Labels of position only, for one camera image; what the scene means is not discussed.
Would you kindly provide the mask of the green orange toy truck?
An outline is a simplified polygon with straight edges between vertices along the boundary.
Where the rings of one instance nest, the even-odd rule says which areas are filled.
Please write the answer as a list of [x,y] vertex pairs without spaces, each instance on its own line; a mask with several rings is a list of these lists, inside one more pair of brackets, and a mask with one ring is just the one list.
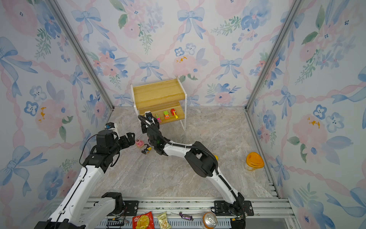
[[170,118],[168,111],[163,111],[163,114],[164,114],[164,118],[165,119],[169,119]]

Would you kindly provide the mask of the red yellow toy excavator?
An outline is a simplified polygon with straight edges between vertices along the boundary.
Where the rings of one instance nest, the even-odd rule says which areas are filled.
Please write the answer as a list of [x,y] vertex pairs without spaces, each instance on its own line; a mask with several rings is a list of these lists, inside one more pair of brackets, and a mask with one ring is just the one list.
[[177,115],[177,112],[176,112],[176,110],[174,108],[171,109],[171,114],[172,114],[172,116],[175,117],[175,119],[178,119],[179,118],[178,115]]

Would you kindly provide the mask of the pink toy car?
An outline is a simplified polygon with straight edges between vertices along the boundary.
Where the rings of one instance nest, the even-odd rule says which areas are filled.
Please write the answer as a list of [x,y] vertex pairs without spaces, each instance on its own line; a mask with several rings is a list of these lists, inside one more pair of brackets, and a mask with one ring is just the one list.
[[158,121],[159,123],[161,123],[161,122],[162,122],[162,120],[161,120],[161,118],[160,118],[160,116],[159,116],[158,114],[156,114],[156,115],[155,115],[155,117],[156,117],[156,119],[157,119],[157,121]]

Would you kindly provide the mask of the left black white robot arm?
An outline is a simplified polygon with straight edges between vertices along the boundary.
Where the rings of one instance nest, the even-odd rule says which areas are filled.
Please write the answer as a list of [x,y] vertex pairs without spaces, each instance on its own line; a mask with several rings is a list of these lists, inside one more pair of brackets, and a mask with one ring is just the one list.
[[96,135],[96,146],[85,159],[79,176],[59,207],[37,229],[94,229],[109,214],[120,215],[126,210],[121,193],[105,193],[86,213],[82,214],[98,181],[114,166],[114,156],[135,144],[135,134],[118,136],[115,129],[102,130]]

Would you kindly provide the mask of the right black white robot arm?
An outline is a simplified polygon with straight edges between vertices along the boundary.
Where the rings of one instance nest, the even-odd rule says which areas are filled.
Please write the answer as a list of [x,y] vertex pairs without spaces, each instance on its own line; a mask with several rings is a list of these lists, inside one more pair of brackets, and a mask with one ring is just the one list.
[[214,154],[198,141],[188,145],[175,143],[163,137],[157,124],[148,122],[141,115],[139,118],[142,132],[147,134],[149,144],[159,155],[184,158],[197,175],[207,178],[214,185],[222,195],[232,215],[244,215],[245,198],[224,177]]

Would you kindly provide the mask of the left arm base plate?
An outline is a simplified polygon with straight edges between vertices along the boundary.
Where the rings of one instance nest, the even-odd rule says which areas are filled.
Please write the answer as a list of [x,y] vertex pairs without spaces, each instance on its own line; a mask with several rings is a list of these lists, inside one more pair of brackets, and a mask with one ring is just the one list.
[[108,214],[111,217],[121,217],[121,216],[137,216],[139,209],[138,200],[125,200],[121,207],[117,208],[117,211]]

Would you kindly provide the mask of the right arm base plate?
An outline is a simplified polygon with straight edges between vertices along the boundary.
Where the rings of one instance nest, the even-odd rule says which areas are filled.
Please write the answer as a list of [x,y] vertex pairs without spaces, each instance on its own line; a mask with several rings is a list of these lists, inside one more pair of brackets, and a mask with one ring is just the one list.
[[244,213],[238,204],[229,204],[223,200],[216,200],[214,201],[214,206],[211,207],[211,211],[216,216],[241,216],[243,214],[245,214],[246,217],[254,216],[251,201],[244,200],[241,206],[244,209]]

